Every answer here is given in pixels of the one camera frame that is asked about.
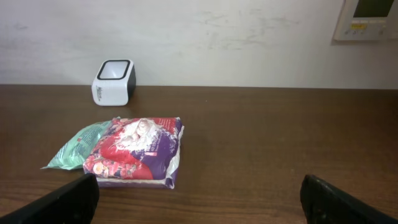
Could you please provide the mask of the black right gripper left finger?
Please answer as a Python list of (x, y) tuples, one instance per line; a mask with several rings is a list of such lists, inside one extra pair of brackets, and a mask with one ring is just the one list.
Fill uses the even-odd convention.
[(77, 180), (1, 217), (1, 223), (90, 224), (100, 197), (96, 176), (85, 174)]

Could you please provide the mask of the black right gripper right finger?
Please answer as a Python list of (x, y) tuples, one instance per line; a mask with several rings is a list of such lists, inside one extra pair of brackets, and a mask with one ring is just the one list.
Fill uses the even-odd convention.
[(315, 175), (307, 174), (304, 177), (300, 202), (308, 224), (397, 224), (397, 219)]

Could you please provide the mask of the red purple tissue pack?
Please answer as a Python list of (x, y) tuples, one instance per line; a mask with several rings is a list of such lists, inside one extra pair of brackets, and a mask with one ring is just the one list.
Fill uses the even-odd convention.
[(174, 189), (184, 126), (176, 118), (114, 118), (83, 163), (100, 187)]

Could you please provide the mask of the mint green wipes packet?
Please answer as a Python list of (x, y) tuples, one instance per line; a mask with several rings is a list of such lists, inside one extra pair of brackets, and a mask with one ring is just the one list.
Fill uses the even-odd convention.
[(99, 142), (104, 141), (121, 118), (91, 124), (72, 137), (42, 169), (82, 169), (83, 163)]

